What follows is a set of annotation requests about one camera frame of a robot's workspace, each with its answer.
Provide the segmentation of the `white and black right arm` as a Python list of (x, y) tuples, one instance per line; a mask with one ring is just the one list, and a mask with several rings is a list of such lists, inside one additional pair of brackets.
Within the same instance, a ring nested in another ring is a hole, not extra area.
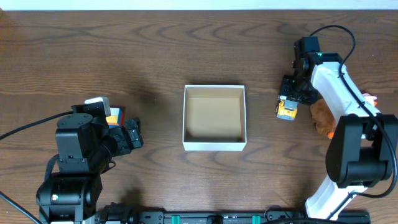
[(305, 201), (307, 218), (335, 221), (355, 196), (391, 179), (397, 183), (397, 118), (382, 114), (350, 79), (343, 59), (322, 52), (316, 36), (294, 43), (294, 74), (285, 75), (275, 109), (294, 120), (298, 105), (315, 105), (321, 96), (336, 123), (326, 152), (327, 177)]

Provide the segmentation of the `white cardboard box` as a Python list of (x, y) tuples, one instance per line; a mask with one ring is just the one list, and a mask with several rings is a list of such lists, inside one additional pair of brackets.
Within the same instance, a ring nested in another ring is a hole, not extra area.
[(186, 85), (182, 144), (186, 151), (243, 151), (247, 144), (245, 87)]

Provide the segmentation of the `brown plush toy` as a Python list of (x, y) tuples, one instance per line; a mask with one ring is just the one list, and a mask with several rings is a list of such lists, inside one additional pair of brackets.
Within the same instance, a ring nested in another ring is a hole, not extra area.
[(310, 106), (312, 121), (318, 134), (332, 139), (336, 129), (336, 120), (324, 99), (317, 100)]

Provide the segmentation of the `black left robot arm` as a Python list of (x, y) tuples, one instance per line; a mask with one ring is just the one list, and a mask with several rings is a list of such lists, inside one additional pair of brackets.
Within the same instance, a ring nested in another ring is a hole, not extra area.
[(101, 174), (116, 156), (143, 146), (139, 119), (109, 128), (104, 116), (73, 113), (57, 123), (59, 171), (47, 174), (37, 191), (43, 223), (82, 223), (96, 213)]

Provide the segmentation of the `yellow grey toy truck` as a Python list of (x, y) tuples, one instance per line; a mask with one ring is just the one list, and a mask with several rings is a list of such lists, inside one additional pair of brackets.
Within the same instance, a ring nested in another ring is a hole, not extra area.
[(297, 115), (298, 103), (290, 100), (280, 100), (275, 109), (279, 119), (293, 121)]

